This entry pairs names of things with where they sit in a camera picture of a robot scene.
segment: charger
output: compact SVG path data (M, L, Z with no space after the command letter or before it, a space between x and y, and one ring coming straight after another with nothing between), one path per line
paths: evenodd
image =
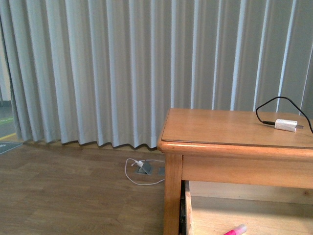
M298 125L298 122L297 121L293 121L293 120L284 120L284 119L277 119L276 121L262 121L258 115L258 110L263 107L264 105L272 102L273 100L275 99L286 99L288 101L290 101L291 104L294 105L294 107L300 112L303 114L303 116L306 118L306 120L308 121L308 124L309 124L309 128L311 130L311 132L313 133L313 128L312 128L312 125L311 125L311 122L309 120L309 118L304 114L304 112L291 100L289 99L288 97L284 97L284 96L277 96L271 100L269 100L268 102L260 105L256 110L255 110L255 114L258 118L258 120L263 123L263 124L267 124L267 125L273 125L275 126L275 129L278 129L278 130L285 130L285 131L291 131L291 132L295 132L296 129L303 129L303 126L300 126Z
M278 130L295 132L297 128L303 129L303 126L298 125L297 121L277 119L275 122L275 129Z

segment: table top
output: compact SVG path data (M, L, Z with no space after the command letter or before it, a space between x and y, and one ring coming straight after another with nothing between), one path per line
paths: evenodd
M313 134L307 120L296 114L259 112L262 120L298 121L296 132L262 124L255 112L170 109L161 141L313 149Z

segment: floor mat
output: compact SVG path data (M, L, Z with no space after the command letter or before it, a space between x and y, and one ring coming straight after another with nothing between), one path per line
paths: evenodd
M22 143L17 142L0 142L0 154L10 151L14 148L22 146Z

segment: drawer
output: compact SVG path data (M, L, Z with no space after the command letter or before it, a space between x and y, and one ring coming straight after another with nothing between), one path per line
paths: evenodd
M313 235L312 189L185 181L188 235Z

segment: curtain fold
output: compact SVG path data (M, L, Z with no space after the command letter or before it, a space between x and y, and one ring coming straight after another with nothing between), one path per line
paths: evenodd
M0 0L17 134L155 147L170 107L252 111L278 95L312 115L312 12L310 0Z

